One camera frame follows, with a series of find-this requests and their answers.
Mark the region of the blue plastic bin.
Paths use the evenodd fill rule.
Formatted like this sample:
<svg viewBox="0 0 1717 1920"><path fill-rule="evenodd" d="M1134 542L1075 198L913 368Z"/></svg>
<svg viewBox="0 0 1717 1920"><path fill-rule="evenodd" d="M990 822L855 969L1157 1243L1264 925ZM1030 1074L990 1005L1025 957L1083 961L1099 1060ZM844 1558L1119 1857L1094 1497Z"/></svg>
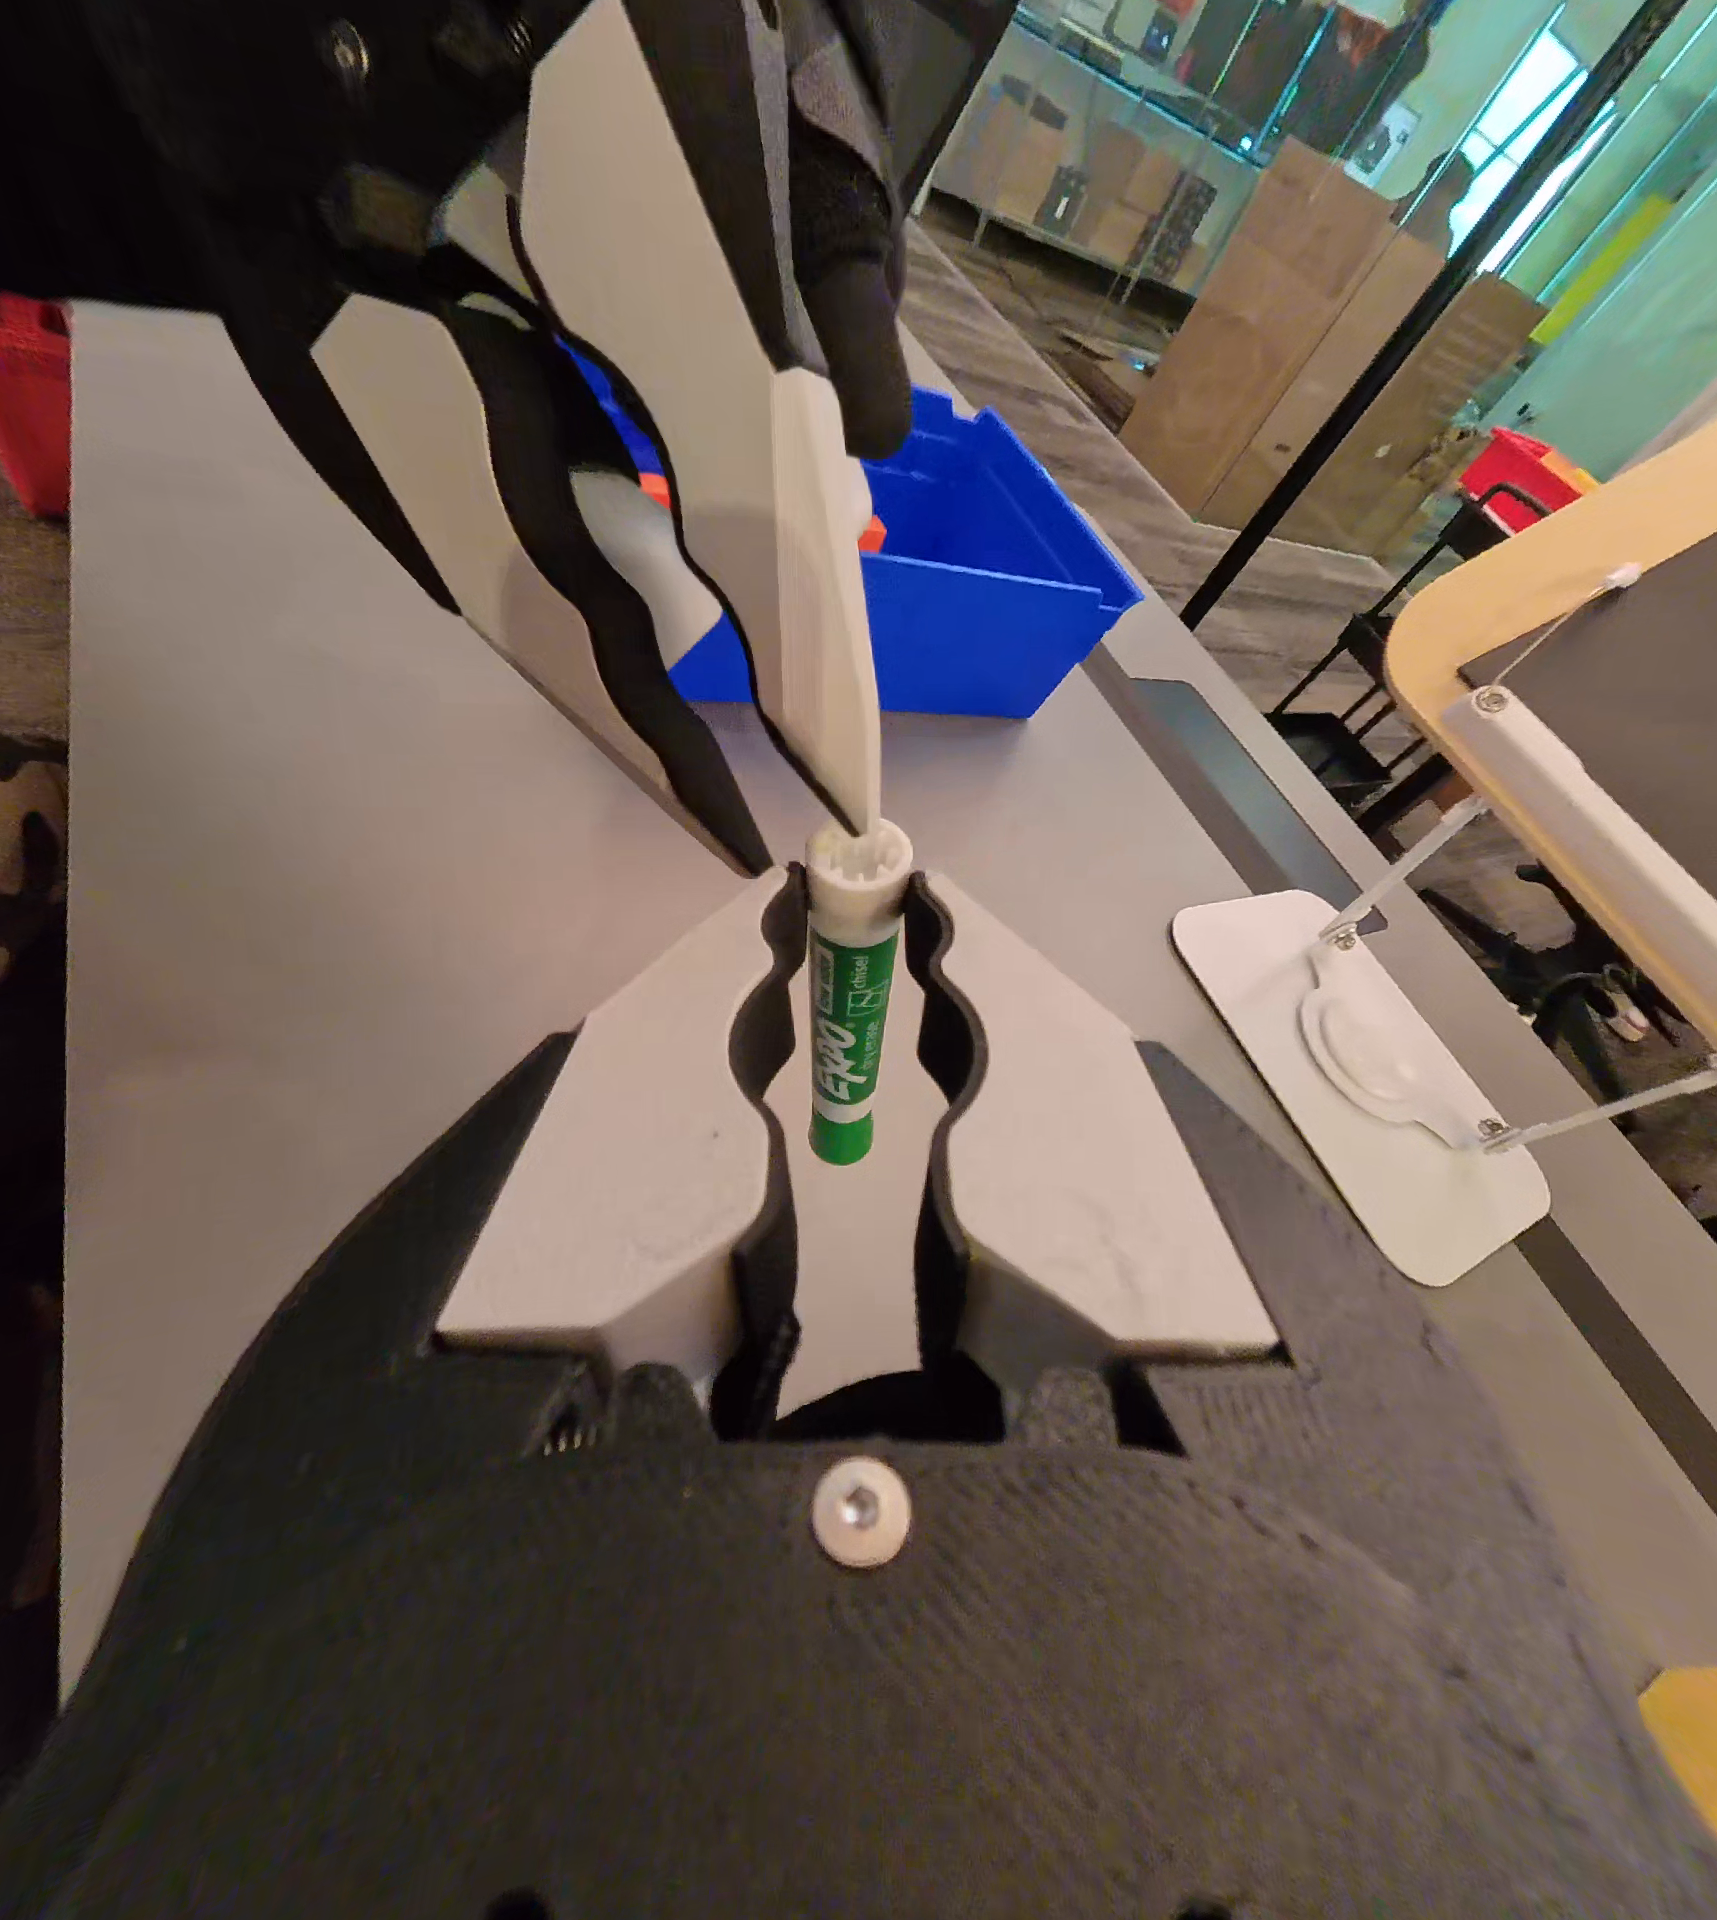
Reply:
<svg viewBox="0 0 1717 1920"><path fill-rule="evenodd" d="M1005 419L913 399L906 442L864 462L887 526L860 554L878 702L1028 717L1144 593Z"/></svg>

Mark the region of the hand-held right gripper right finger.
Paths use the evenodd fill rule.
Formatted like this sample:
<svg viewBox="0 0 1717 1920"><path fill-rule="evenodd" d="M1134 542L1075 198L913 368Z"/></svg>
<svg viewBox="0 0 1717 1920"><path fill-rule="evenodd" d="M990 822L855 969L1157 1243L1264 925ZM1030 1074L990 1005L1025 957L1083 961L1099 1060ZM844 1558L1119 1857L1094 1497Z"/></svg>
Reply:
<svg viewBox="0 0 1717 1920"><path fill-rule="evenodd" d="M1112 1008L945 875L905 942L919 1065L945 1109L914 1238L919 1359L993 1381L1128 1361L1246 1361L1279 1331Z"/></svg>

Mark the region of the person's left hand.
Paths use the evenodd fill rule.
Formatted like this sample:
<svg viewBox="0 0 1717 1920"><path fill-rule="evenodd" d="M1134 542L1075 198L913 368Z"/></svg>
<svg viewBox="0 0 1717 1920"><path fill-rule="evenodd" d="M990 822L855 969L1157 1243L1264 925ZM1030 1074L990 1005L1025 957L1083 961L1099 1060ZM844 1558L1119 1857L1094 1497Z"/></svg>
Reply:
<svg viewBox="0 0 1717 1920"><path fill-rule="evenodd" d="M1015 15L1015 2L781 2L793 272L847 451L913 430L898 338L909 203Z"/></svg>

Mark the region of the black round-top pole stand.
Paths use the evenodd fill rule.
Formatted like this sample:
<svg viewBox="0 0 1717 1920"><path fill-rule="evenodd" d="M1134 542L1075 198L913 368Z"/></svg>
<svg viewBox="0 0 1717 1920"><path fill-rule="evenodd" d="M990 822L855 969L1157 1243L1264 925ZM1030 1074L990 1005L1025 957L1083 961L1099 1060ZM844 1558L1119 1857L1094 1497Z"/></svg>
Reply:
<svg viewBox="0 0 1717 1920"><path fill-rule="evenodd" d="M1371 412L1373 401L1392 385L1393 378L1448 316L1460 291L1495 252L1502 235L1534 202L1543 182L1587 138L1593 124L1615 98L1623 80L1642 63L1671 22L1688 9L1686 2L1642 2L1638 12L1613 37L1604 57L1591 67L1585 81L1571 93L1557 119L1534 145L1517 173L1502 185L1494 203L1458 246L1421 297L1393 330L1371 364L1351 384L1332 416L1310 437L1304 451L1259 503L1248 526L1229 542L1229 548L1208 572L1206 582L1182 607L1182 619L1197 629L1255 562L1269 538L1282 528L1292 508L1336 458L1351 431Z"/></svg>

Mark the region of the long red bin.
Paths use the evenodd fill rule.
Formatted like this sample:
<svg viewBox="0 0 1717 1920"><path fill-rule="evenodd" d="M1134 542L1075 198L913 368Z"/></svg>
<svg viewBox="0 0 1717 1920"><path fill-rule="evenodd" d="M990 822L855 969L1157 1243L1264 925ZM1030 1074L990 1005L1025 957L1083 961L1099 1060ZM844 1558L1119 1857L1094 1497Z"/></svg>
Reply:
<svg viewBox="0 0 1717 1920"><path fill-rule="evenodd" d="M34 518L71 511L71 330L61 302L0 294L0 467Z"/></svg>

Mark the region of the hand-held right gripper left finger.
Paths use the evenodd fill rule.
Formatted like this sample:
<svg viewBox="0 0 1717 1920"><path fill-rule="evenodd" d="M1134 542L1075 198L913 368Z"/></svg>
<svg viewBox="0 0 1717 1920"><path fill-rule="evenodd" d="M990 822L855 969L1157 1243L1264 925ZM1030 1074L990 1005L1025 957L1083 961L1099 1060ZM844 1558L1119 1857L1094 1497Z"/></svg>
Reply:
<svg viewBox="0 0 1717 1920"><path fill-rule="evenodd" d="M789 1361L797 1221L766 1090L803 930L799 874L759 875L569 1034L442 1303L447 1344L612 1373Z"/></svg>

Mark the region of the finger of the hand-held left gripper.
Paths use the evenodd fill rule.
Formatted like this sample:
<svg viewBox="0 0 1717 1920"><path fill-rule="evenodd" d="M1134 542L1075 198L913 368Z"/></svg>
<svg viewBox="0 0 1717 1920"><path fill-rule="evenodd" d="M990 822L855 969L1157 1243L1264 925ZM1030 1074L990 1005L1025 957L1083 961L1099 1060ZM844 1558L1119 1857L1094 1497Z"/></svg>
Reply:
<svg viewBox="0 0 1717 1920"><path fill-rule="evenodd" d="M672 510L566 351L517 220L429 253L426 306L353 294L312 362L456 614L681 828L743 875L772 853L672 682L725 615Z"/></svg>
<svg viewBox="0 0 1717 1920"><path fill-rule="evenodd" d="M790 252L776 4L582 4L531 76L518 234L566 339L641 405L755 703L848 834L881 815L839 398Z"/></svg>

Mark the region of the white board stand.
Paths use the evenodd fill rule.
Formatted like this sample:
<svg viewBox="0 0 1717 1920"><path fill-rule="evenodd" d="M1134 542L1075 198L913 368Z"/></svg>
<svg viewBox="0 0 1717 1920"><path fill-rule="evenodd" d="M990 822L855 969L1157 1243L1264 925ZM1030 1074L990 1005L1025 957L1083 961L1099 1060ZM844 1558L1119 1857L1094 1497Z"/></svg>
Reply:
<svg viewBox="0 0 1717 1920"><path fill-rule="evenodd" d="M1186 908L1179 960L1398 1271L1458 1283L1550 1216L1537 1143L1717 1087L1717 1058L1589 1115L1511 1124L1370 945L1365 920L1489 804L1471 795L1345 908L1277 889Z"/></svg>

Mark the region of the wooden board with black mat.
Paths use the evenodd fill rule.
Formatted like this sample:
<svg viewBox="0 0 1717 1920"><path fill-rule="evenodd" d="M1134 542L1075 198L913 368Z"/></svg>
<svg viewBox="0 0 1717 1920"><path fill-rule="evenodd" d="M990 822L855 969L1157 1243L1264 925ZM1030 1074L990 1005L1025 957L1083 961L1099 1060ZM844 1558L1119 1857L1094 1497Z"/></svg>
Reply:
<svg viewBox="0 0 1717 1920"><path fill-rule="evenodd" d="M1458 668L1574 607L1479 703ZM1400 706L1717 1051L1717 417L1400 614Z"/></svg>

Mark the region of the large cardboard box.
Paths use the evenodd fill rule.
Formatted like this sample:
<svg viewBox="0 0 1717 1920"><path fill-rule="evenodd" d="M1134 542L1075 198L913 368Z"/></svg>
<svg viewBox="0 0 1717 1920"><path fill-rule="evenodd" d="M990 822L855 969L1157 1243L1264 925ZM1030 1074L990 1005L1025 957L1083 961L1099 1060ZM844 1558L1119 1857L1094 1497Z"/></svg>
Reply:
<svg viewBox="0 0 1717 1920"><path fill-rule="evenodd" d="M1448 256L1334 157L1289 138L1121 426L1187 516L1246 528ZM1546 308L1479 272L1277 526L1387 562L1473 455L1471 404Z"/></svg>

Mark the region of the green dry-erase marker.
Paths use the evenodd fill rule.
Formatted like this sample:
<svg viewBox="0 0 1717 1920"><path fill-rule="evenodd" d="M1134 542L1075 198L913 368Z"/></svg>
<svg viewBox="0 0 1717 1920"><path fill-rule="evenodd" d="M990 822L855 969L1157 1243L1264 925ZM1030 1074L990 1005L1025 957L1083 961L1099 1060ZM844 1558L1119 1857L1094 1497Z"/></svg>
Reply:
<svg viewBox="0 0 1717 1920"><path fill-rule="evenodd" d="M913 872L913 841L889 819L864 834L827 822L809 839L809 1140L831 1166L870 1152Z"/></svg>

